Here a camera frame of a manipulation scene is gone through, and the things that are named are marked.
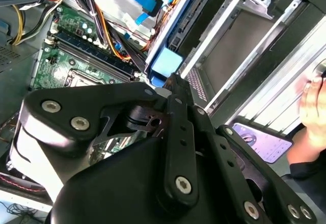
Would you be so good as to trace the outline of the person's hand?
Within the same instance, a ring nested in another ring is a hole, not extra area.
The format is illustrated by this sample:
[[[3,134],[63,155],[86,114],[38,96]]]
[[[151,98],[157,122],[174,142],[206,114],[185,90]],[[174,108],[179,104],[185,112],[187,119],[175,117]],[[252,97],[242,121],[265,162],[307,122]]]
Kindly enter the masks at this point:
[[[301,122],[314,135],[325,133],[325,80],[321,76],[309,81],[302,93],[299,106]]]

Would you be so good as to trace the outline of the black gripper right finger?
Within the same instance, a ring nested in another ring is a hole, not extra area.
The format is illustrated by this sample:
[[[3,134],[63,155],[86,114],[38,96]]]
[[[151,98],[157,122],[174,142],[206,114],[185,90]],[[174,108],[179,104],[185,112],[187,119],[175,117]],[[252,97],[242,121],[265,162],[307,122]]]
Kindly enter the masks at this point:
[[[177,91],[189,107],[204,148],[216,167],[221,186],[223,223],[316,223],[308,205],[231,127],[214,128],[207,113],[193,101],[189,83],[177,76]]]

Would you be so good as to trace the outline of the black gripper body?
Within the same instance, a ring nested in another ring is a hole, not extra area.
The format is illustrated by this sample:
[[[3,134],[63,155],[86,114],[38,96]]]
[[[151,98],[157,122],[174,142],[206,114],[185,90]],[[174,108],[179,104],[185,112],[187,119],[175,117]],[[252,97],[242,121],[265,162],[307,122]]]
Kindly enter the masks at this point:
[[[189,108],[168,113],[163,138],[147,138],[78,173],[50,223],[223,223],[216,167],[204,155]]]

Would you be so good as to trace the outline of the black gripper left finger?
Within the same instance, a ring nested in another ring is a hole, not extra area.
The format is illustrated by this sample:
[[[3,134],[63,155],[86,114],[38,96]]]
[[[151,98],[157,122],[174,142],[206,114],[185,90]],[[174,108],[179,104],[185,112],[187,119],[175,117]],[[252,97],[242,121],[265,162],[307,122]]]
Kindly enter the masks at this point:
[[[171,75],[164,97],[142,82],[34,91],[19,116],[20,170],[53,204],[78,173],[147,138],[163,138],[168,113],[189,108]]]

